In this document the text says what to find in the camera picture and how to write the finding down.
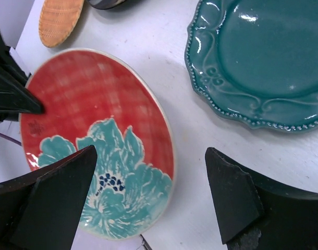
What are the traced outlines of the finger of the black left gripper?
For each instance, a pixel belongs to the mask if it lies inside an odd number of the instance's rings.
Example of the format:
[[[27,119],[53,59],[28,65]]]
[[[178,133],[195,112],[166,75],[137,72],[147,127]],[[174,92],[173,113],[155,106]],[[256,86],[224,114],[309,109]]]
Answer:
[[[44,113],[43,104],[25,88],[28,80],[0,33],[0,122],[18,121],[21,113]]]

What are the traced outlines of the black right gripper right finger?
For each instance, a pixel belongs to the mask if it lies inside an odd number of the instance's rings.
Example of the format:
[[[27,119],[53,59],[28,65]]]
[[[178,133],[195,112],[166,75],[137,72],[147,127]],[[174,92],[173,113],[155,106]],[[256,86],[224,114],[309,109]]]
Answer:
[[[213,147],[205,163],[228,249],[318,249],[318,193],[257,173]]]

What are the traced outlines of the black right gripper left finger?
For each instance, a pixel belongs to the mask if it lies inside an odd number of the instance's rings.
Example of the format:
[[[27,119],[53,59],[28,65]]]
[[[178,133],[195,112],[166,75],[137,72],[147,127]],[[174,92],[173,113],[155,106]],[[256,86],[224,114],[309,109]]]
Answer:
[[[0,249],[71,249],[94,175],[93,145],[0,183]]]

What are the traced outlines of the red teal flower plate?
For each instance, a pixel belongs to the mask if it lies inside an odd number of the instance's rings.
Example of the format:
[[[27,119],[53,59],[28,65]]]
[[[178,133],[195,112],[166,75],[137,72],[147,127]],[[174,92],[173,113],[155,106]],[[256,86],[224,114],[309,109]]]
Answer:
[[[172,198],[177,158],[167,117],[141,77],[108,53],[72,48],[40,65],[26,89],[44,107],[19,118],[31,171],[96,149],[80,227],[119,241],[154,225]]]

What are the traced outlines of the orange woven round plate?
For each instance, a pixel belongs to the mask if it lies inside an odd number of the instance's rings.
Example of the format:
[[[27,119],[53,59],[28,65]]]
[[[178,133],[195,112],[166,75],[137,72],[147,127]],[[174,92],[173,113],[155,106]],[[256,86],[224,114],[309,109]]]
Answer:
[[[84,0],[45,0],[39,18],[39,37],[48,48],[63,43],[76,26]]]

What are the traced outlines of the dark teal scalloped plate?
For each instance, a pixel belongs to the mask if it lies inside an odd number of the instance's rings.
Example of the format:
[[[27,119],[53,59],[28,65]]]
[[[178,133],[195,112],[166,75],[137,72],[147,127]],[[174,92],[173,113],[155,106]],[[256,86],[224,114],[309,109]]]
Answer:
[[[318,128],[318,1],[199,1],[185,63],[214,112],[249,128]]]

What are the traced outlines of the black rimmed cream plate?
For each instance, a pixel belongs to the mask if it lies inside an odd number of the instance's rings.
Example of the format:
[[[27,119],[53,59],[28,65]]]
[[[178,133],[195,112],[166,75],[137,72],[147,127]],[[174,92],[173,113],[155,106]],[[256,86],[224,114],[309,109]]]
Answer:
[[[91,7],[99,10],[107,10],[114,8],[125,2],[126,0],[87,0]]]

